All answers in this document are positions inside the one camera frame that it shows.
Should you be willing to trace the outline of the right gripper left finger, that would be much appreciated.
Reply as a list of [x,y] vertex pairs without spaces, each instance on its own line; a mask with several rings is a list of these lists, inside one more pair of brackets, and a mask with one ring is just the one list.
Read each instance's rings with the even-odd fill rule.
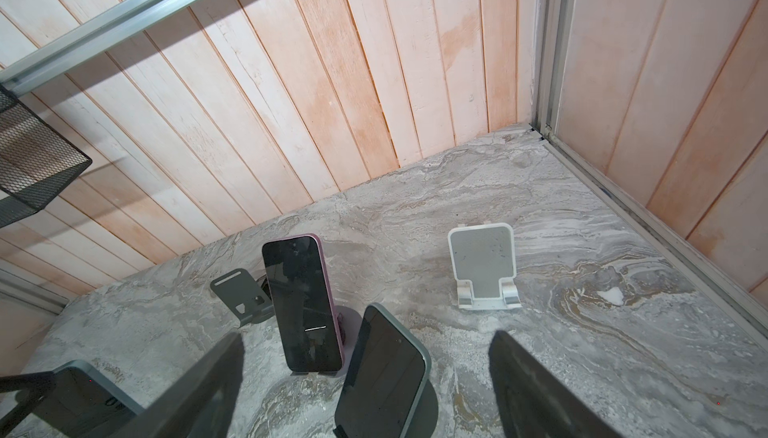
[[245,348],[226,334],[116,437],[226,437],[243,379]]

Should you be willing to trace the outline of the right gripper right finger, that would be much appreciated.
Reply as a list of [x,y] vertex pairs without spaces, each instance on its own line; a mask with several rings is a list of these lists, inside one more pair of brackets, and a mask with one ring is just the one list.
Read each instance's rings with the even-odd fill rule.
[[617,437],[619,433],[509,333],[491,341],[489,371],[507,437]]

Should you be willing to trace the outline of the dark grey phone stand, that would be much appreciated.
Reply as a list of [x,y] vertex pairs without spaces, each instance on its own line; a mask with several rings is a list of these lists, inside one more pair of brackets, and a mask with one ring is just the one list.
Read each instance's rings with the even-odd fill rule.
[[263,323],[274,316],[265,273],[254,278],[246,269],[236,268],[214,279],[210,289],[239,320],[239,328]]

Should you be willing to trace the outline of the white folding phone stand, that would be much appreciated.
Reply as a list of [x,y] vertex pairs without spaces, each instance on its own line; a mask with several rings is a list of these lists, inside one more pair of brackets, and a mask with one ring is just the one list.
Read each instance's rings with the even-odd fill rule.
[[460,309],[511,310],[522,307],[515,283],[515,236],[507,223],[459,226],[448,233]]

